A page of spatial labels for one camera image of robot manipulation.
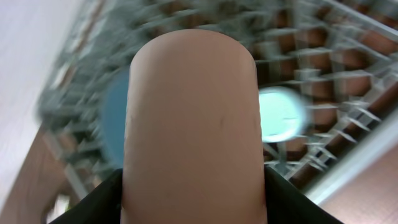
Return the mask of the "small blue cup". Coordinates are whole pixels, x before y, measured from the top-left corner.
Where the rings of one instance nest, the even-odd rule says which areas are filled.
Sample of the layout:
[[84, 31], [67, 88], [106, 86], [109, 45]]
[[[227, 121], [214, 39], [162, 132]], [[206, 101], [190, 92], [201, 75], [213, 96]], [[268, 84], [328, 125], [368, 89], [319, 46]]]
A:
[[263, 142], [291, 140], [302, 134], [310, 121], [307, 102], [282, 86], [259, 90], [259, 112]]

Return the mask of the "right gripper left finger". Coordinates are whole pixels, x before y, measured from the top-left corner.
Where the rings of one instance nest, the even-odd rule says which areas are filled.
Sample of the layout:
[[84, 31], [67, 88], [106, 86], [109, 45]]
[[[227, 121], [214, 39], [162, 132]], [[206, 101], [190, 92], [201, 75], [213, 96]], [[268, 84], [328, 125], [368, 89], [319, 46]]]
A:
[[120, 224], [123, 170], [116, 169], [76, 206], [50, 224]]

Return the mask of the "pink white cup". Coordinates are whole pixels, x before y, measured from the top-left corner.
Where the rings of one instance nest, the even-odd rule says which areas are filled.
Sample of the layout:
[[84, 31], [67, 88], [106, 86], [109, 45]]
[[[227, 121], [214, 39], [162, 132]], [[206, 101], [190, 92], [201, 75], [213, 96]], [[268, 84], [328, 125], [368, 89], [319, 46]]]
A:
[[256, 66], [239, 42], [178, 30], [130, 66], [123, 223], [265, 223]]

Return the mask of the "grey dishwasher rack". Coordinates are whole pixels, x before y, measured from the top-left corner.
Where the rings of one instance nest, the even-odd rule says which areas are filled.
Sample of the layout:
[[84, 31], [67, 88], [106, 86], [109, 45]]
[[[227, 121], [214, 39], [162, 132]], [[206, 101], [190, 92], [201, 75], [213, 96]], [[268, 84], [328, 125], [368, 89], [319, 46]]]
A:
[[307, 102], [299, 136], [264, 142], [264, 162], [323, 203], [397, 140], [396, 1], [85, 1], [48, 79], [38, 114], [83, 198], [113, 170], [103, 155], [105, 88], [148, 41], [206, 29], [243, 44], [259, 90]]

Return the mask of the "dark blue plate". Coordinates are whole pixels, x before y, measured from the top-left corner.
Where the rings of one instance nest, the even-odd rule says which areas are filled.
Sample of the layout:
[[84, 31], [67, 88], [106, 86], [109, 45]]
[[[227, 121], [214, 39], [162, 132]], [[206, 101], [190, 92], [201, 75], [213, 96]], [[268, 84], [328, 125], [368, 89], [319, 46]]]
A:
[[99, 111], [99, 126], [106, 160], [117, 169], [124, 161], [124, 131], [126, 122], [129, 69], [116, 74], [105, 88]]

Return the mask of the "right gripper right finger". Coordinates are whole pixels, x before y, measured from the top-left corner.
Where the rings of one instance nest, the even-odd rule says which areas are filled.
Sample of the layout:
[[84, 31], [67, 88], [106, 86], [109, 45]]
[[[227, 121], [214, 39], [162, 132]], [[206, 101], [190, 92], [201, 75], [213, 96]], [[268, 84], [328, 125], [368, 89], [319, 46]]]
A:
[[268, 224], [341, 224], [274, 169], [264, 168]]

